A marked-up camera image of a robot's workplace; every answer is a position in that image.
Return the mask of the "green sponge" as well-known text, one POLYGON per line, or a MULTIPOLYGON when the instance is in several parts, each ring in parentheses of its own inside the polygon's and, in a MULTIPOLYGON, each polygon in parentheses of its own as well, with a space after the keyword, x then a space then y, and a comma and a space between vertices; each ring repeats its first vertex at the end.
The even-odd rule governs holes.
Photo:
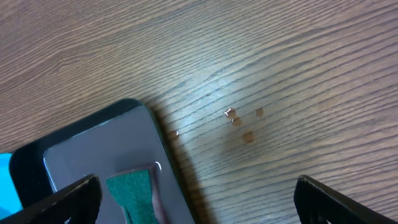
POLYGON ((125 172, 106 179, 113 199, 124 212, 127 224, 158 224, 152 203, 152 184, 147 169, 125 172))

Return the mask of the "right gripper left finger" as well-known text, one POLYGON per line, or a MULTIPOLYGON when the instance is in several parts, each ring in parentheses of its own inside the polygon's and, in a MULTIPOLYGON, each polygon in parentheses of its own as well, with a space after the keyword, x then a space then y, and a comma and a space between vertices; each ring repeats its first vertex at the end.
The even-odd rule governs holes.
POLYGON ((1 224, 94 224, 100 211, 102 188, 90 174, 41 201, 1 220, 1 224))

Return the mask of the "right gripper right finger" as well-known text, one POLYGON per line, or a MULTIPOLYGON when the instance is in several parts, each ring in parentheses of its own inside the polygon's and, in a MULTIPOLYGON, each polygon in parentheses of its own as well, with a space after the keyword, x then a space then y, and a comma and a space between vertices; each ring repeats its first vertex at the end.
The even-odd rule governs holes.
POLYGON ((397 224, 308 175, 297 179, 294 204, 304 224, 397 224))

